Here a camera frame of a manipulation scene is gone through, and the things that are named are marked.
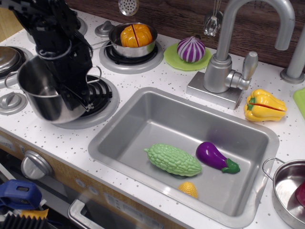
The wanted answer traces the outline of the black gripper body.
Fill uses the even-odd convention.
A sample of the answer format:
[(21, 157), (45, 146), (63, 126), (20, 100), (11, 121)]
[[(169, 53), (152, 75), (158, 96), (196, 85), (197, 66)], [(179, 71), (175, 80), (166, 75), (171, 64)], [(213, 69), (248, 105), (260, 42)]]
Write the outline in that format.
[(82, 35), (75, 35), (64, 52), (46, 52), (37, 49), (53, 77), (55, 90), (66, 89), (77, 98), (89, 98), (87, 73), (92, 68), (92, 47)]

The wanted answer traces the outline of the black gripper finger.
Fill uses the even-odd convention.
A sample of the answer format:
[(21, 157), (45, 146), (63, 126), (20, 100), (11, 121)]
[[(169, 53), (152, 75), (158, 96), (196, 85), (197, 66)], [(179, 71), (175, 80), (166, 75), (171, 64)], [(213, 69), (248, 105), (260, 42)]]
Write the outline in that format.
[(82, 111), (79, 99), (72, 92), (66, 89), (59, 89), (58, 93), (69, 111)]
[(89, 112), (93, 109), (93, 103), (89, 98), (80, 98), (80, 103), (84, 107), (86, 112)]

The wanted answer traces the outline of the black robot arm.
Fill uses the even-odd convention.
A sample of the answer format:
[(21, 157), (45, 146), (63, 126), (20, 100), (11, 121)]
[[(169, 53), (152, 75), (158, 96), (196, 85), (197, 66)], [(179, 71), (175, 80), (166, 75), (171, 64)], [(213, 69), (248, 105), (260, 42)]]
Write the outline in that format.
[(92, 47), (78, 31), (77, 13), (63, 0), (2, 0), (33, 37), (38, 57), (69, 108), (93, 108), (86, 76), (92, 68)]

